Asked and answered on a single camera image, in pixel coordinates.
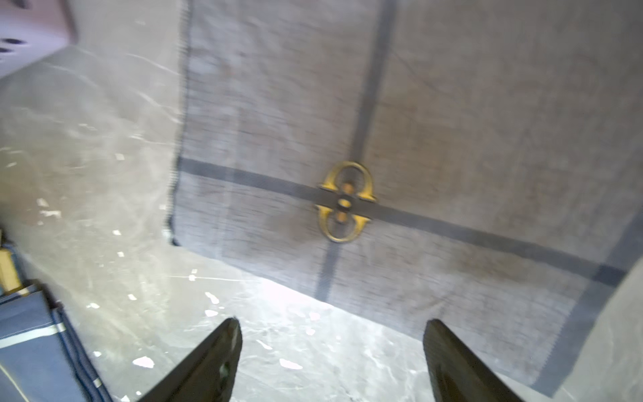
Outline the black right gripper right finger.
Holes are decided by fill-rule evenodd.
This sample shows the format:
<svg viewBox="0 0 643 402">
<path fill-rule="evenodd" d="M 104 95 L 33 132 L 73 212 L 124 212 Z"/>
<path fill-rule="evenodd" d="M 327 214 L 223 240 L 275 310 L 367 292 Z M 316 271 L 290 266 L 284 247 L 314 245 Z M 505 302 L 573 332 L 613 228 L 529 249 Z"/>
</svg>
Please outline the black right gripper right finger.
<svg viewBox="0 0 643 402">
<path fill-rule="evenodd" d="M 423 349 L 436 401 L 522 400 L 439 319 L 427 322 Z"/>
</svg>

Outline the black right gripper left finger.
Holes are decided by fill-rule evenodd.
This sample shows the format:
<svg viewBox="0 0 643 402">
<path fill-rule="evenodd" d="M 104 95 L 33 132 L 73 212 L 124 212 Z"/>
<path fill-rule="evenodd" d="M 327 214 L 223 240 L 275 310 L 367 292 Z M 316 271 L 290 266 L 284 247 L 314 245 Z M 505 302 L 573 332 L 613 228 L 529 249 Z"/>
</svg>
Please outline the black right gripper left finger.
<svg viewBox="0 0 643 402">
<path fill-rule="evenodd" d="M 239 320 L 227 318 L 141 400 L 231 400 L 242 346 Z"/>
</svg>

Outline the purple perforated plastic basket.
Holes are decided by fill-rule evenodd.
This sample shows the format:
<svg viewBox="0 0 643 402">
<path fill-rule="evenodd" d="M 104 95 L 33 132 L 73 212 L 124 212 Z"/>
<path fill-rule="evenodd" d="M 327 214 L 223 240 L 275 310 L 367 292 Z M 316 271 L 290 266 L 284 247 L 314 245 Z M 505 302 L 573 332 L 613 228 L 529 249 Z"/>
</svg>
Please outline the purple perforated plastic basket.
<svg viewBox="0 0 643 402">
<path fill-rule="evenodd" d="M 77 41 L 67 1 L 1 1 L 1 77 Z"/>
</svg>

